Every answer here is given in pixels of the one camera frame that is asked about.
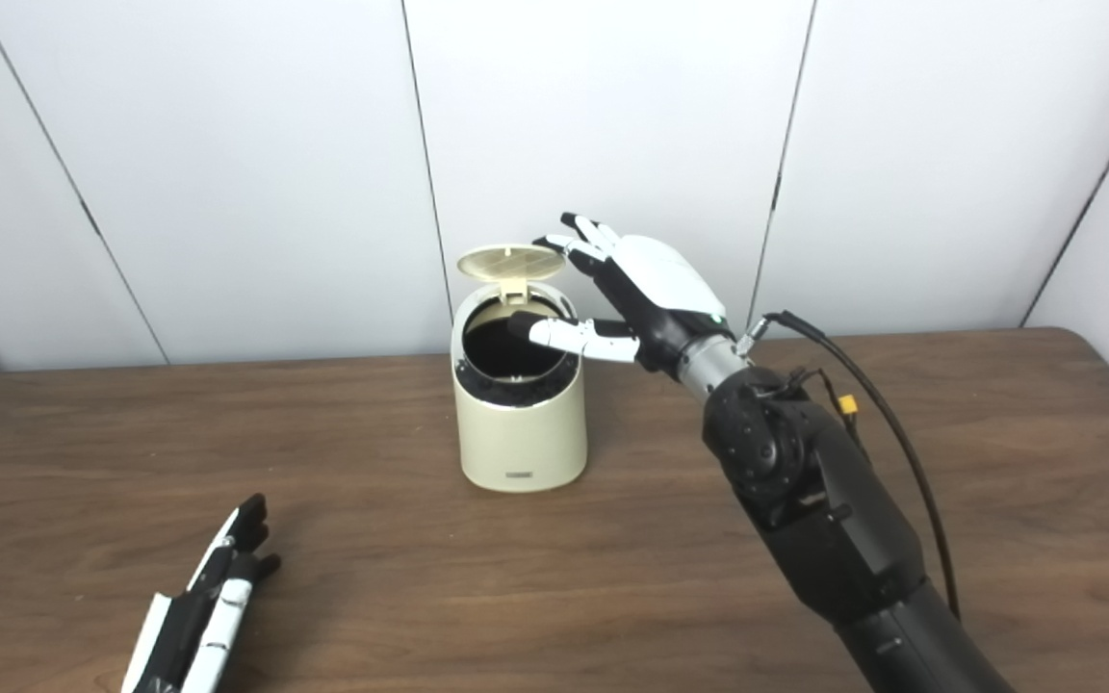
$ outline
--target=robot forearm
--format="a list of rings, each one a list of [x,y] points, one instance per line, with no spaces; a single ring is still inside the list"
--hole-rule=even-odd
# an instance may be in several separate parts
[[[712,364],[690,359],[683,385],[798,600],[832,623],[876,692],[1010,692],[927,580],[916,532],[836,417],[770,369],[721,377],[732,353],[692,347]]]

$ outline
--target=open lid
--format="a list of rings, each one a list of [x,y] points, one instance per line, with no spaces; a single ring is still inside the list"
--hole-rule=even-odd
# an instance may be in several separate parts
[[[499,302],[529,302],[529,282],[547,279],[563,268],[563,255],[540,245],[484,245],[456,261],[456,268],[476,281],[499,284]]]

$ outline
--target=yellow connector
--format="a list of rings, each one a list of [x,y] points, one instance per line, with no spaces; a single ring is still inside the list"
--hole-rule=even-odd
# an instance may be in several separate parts
[[[855,402],[853,395],[842,395],[836,399],[836,404],[840,405],[845,416],[858,412],[858,402]]]

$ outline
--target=lid hinge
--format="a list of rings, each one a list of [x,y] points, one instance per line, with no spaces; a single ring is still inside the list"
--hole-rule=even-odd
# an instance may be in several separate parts
[[[512,276],[499,281],[499,303],[505,306],[523,306],[529,302],[529,283]]]

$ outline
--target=trash can lid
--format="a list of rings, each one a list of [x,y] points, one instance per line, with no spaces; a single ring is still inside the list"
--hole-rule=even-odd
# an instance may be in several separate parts
[[[541,281],[563,268],[563,255],[541,245],[484,245],[456,261],[477,281]]]

